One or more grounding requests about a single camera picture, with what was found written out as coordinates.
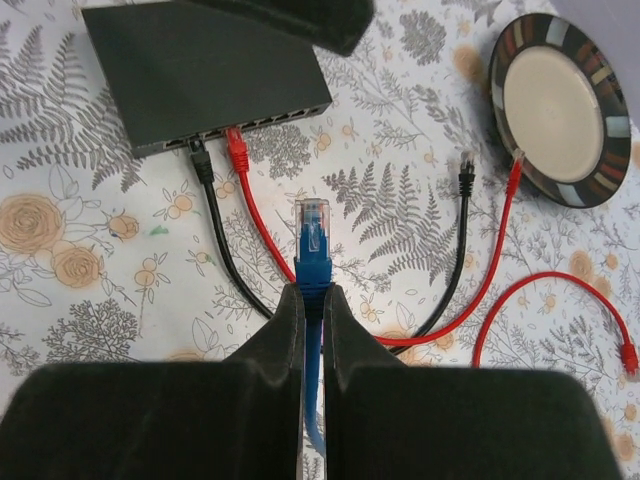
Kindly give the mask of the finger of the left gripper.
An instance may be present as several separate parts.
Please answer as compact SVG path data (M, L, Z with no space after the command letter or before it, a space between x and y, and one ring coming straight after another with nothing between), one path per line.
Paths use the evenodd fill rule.
M375 14L372 0L203 0L210 9L266 24L341 56L350 56Z

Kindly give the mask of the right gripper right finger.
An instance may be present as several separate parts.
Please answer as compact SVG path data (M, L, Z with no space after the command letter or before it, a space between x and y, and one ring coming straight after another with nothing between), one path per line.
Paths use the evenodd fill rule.
M355 319L344 291L324 303L330 479L617 479L595 405L543 370L408 366Z

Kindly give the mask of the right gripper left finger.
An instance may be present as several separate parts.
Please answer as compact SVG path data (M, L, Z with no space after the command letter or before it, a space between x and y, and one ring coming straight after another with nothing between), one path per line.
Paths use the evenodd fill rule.
M304 306L222 361L50 364L1 421L5 479L298 479Z

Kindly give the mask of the black network switch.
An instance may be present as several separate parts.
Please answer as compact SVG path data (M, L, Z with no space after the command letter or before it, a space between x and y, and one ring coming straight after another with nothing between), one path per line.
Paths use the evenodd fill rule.
M182 2L82 16L135 158L323 113L332 98L310 44Z

